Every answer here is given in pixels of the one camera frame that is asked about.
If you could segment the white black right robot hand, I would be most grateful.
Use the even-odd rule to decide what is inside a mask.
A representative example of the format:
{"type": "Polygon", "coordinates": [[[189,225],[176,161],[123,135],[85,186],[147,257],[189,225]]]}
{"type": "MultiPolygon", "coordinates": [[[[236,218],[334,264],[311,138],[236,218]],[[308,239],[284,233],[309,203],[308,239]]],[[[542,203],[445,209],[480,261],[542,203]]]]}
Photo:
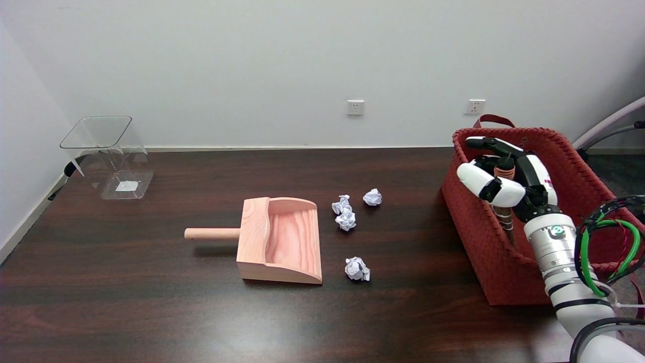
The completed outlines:
{"type": "Polygon", "coordinates": [[[560,213],[558,198],[545,165],[532,151],[500,138],[472,136],[466,146],[493,152],[458,166],[457,175],[468,191],[493,207],[512,208],[524,223],[542,215],[560,213]],[[514,177],[495,176],[493,167],[509,162],[514,177]]]}

